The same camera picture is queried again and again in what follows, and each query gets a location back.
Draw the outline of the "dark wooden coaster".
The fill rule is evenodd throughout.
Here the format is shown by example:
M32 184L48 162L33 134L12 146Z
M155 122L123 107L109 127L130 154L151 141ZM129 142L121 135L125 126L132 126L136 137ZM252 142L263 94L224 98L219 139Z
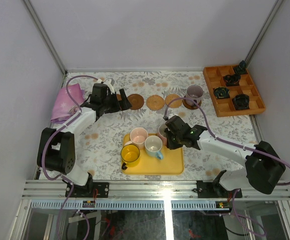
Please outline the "dark wooden coaster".
M144 99L139 94L131 94L127 97L128 101L132 105L131 110L138 110L144 104Z

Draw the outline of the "light blue mug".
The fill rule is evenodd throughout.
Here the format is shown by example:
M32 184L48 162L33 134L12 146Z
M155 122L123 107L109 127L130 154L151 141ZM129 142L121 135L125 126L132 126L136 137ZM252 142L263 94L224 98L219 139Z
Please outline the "light blue mug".
M158 136L151 135L145 140L145 150L150 157L162 160L163 159L163 154L161 152L162 147L163 142Z

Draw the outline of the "woven rattan coaster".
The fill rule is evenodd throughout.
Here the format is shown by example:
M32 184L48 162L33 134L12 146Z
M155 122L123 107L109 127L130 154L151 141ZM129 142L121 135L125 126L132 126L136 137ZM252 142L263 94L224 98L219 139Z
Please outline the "woven rattan coaster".
M165 104L169 105L170 108L178 108L182 105L182 99L177 94L169 94L165 98Z
M153 111L160 110L164 107L165 101L164 99L159 96L159 95L151 95L147 100L146 100L146 105L149 109Z

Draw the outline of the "purple mug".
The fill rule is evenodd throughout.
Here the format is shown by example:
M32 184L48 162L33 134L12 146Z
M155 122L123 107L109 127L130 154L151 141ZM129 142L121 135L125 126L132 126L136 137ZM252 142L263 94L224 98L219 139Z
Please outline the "purple mug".
M203 98L203 89L198 85L191 85L187 88L186 99L189 101L196 101L195 103L199 104Z

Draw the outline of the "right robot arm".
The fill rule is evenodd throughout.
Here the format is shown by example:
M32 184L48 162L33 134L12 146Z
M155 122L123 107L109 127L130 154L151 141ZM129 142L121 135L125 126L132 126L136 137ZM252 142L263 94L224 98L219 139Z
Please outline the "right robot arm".
M164 120L168 149L187 147L208 151L241 165L242 168L238 170L222 170L213 180L212 189L218 197L246 187L269 195L286 169L284 164L276 160L278 156L271 145L264 141L239 147L236 141L218 140L204 126L196 124L191 127L177 115L171 118L165 116Z

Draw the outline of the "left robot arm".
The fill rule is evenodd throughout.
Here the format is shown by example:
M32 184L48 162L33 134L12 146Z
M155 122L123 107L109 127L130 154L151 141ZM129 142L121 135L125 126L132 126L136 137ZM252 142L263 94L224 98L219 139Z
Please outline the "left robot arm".
M76 78L92 78L79 75L69 79L65 86L68 98L74 103L74 114L58 128L45 128L42 131L38 150L37 165L42 168L45 177L54 181L62 178L76 185L77 192L83 197L93 194L92 176L76 163L75 137L94 124L102 115L117 113L132 107L124 89L119 89L121 99L112 84L98 79L94 83L87 99L78 103L69 92L69 83Z

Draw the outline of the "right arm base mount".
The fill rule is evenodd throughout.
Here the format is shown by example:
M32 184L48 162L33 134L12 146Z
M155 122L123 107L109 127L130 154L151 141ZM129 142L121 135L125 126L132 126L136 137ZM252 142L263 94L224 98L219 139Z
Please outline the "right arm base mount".
M194 193L197 193L198 197L201 199L220 199L233 197L235 190L228 191L220 184L207 181L196 181L196 187L192 189Z

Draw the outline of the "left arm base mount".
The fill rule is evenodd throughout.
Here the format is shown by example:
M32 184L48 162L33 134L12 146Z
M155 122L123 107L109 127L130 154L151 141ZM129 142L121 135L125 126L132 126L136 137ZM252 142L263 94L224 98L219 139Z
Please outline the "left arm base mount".
M92 185L79 186L74 184L74 189L71 194L71 185L67 184L67 190L65 196L70 198L108 198L109 195L109 186L108 182L94 182Z

